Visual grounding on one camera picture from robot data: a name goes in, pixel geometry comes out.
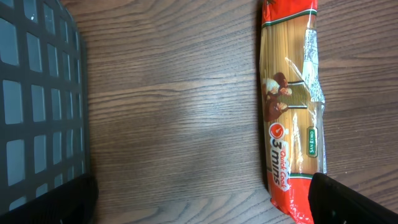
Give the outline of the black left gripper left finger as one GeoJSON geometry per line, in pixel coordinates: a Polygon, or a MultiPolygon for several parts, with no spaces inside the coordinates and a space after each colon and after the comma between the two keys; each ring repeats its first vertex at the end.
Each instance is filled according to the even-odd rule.
{"type": "Polygon", "coordinates": [[[95,176],[83,174],[1,215],[1,224],[91,223],[98,195],[95,176]]]}

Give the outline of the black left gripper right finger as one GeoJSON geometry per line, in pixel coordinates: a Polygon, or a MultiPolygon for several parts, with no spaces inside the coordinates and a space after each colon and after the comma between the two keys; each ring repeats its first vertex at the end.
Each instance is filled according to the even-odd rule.
{"type": "Polygon", "coordinates": [[[396,213],[319,172],[308,201],[315,224],[397,224],[396,213]]]}

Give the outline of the orange spaghetti packet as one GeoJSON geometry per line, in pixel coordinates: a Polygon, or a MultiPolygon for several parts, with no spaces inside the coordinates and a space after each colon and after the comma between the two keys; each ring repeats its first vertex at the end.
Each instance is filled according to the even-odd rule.
{"type": "Polygon", "coordinates": [[[317,0],[266,1],[260,75],[267,183],[272,204],[312,223],[312,177],[326,172],[325,97],[318,79],[317,0]]]}

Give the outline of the grey plastic shopping basket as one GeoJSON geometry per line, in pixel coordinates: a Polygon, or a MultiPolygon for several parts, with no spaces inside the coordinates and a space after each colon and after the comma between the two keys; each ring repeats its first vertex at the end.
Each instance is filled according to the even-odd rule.
{"type": "Polygon", "coordinates": [[[90,171],[86,66],[60,0],[1,1],[1,213],[90,171]]]}

